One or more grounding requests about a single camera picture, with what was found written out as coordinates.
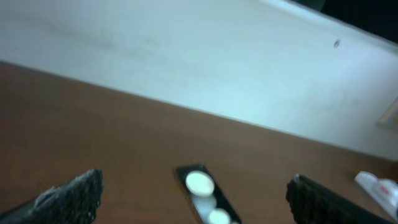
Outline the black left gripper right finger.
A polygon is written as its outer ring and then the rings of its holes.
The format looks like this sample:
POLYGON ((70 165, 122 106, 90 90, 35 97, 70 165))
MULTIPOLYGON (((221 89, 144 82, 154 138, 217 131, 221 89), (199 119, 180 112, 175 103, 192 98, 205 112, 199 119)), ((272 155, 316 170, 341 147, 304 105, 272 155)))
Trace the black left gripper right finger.
POLYGON ((285 198, 297 224, 392 224, 304 175, 290 180, 285 198))

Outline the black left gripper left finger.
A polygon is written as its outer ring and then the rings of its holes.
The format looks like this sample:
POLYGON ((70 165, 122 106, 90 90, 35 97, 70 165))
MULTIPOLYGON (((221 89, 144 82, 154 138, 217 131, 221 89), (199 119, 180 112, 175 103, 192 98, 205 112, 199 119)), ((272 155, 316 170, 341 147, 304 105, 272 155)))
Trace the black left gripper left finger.
POLYGON ((91 224, 101 205, 103 174, 91 169, 1 213, 1 224, 91 224))

